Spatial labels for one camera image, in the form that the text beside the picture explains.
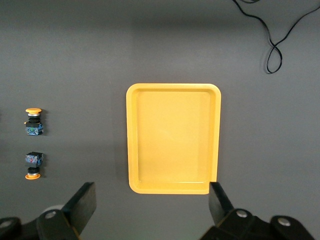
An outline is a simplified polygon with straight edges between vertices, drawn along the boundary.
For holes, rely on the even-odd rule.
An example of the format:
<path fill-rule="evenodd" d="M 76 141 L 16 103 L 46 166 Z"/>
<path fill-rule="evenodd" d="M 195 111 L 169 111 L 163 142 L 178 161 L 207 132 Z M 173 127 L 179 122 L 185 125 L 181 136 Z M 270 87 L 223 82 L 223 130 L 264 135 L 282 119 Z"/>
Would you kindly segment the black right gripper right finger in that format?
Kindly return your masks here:
<path fill-rule="evenodd" d="M 214 222 L 202 240 L 271 240 L 269 223 L 248 210 L 233 207 L 218 182 L 209 185 L 209 210 Z"/>

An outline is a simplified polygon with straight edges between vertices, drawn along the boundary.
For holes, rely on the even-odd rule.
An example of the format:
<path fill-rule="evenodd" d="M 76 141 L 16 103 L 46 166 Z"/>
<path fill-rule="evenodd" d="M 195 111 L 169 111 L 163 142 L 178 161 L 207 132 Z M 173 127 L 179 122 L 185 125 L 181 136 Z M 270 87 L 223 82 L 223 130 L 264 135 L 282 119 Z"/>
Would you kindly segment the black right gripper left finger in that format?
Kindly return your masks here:
<path fill-rule="evenodd" d="M 79 240 L 96 208 L 96 185 L 86 182 L 62 208 L 40 215 L 36 220 L 39 239 Z"/>

